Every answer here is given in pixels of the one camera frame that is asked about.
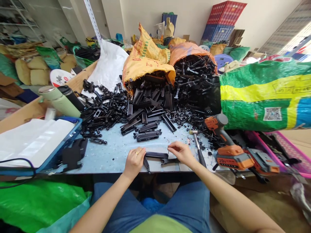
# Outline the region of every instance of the table surface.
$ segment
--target table surface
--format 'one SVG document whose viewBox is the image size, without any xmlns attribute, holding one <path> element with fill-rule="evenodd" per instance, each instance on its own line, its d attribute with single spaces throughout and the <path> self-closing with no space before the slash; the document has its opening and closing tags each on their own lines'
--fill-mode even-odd
<svg viewBox="0 0 311 233">
<path fill-rule="evenodd" d="M 198 154 L 194 141 L 194 136 L 190 135 L 187 128 L 179 128 L 172 133 L 164 122 L 161 122 L 158 129 L 162 130 L 162 135 L 158 139 L 149 140 L 145 142 L 137 142 L 133 138 L 133 132 L 122 136 L 120 126 L 121 123 L 116 124 L 110 130 L 103 129 L 101 139 L 107 141 L 106 145 L 99 145 L 96 143 L 88 142 L 86 147 L 85 157 L 81 160 L 83 166 L 79 169 L 71 170 L 66 174 L 89 174 L 89 173 L 119 173 L 124 171 L 125 161 L 128 152 L 131 149 L 137 147 L 145 147 L 146 151 L 168 153 L 169 159 L 175 158 L 172 153 L 169 153 L 167 146 L 174 141 L 181 141 L 186 144 L 190 144 L 189 147 L 198 160 Z M 213 156 L 208 156 L 208 139 L 202 134 L 198 135 L 200 141 L 206 146 L 206 149 L 202 151 L 203 157 L 207 168 L 213 172 L 212 168 L 216 164 L 214 151 Z M 161 166 L 160 159 L 148 158 L 151 172 L 189 172 L 191 169 L 182 163 L 171 163 Z M 66 165 L 60 166 L 52 173 L 59 173 L 63 171 Z M 145 166 L 143 166 L 141 172 L 147 172 Z"/>
</svg>

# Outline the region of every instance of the woman's left hand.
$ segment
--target woman's left hand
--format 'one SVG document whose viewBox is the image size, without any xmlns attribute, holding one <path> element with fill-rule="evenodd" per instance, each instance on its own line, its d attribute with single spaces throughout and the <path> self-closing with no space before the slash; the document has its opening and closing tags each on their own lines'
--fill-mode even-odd
<svg viewBox="0 0 311 233">
<path fill-rule="evenodd" d="M 130 150 L 123 174 L 130 180 L 134 180 L 143 167 L 146 148 L 138 147 Z"/>
</svg>

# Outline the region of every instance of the stacked crates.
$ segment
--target stacked crates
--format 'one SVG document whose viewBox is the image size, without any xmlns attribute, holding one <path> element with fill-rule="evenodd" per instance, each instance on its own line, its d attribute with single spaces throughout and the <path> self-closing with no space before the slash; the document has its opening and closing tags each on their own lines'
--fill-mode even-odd
<svg viewBox="0 0 311 233">
<path fill-rule="evenodd" d="M 225 1 L 213 6 L 202 40 L 228 40 L 234 25 L 247 3 Z"/>
</svg>

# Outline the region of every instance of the blue jeans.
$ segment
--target blue jeans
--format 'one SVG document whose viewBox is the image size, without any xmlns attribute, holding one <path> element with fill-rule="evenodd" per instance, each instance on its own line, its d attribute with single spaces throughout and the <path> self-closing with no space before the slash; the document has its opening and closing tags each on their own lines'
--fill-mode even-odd
<svg viewBox="0 0 311 233">
<path fill-rule="evenodd" d="M 100 182 L 95 177 L 94 183 L 93 203 L 113 185 L 113 182 Z M 181 182 L 173 197 L 156 214 L 170 217 L 192 232 L 209 233 L 209 211 L 210 191 L 202 181 L 196 181 Z M 103 232 L 129 232 L 153 214 L 127 189 Z"/>
</svg>

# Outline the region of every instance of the cordless drill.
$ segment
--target cordless drill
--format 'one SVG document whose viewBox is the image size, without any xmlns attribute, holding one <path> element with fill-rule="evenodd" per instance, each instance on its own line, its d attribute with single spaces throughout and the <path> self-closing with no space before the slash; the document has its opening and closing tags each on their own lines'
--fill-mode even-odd
<svg viewBox="0 0 311 233">
<path fill-rule="evenodd" d="M 214 166 L 213 170 L 216 170 L 218 165 L 237 170 L 246 170 L 254 166 L 253 158 L 236 145 L 224 130 L 224 126 L 228 124 L 226 115 L 220 113 L 210 116 L 205 119 L 205 124 L 225 144 L 225 147 L 219 148 L 217 151 L 216 160 L 218 164 Z"/>
</svg>

